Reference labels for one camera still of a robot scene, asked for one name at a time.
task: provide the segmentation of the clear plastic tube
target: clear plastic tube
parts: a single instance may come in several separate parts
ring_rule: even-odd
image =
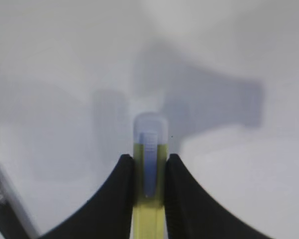
[[[159,114],[145,113],[134,122],[134,239],[164,237],[164,172],[168,124]]]

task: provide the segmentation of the white surface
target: white surface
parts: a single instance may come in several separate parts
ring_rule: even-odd
[[[227,209],[299,239],[299,0],[0,0],[0,166],[41,234],[147,111]]]

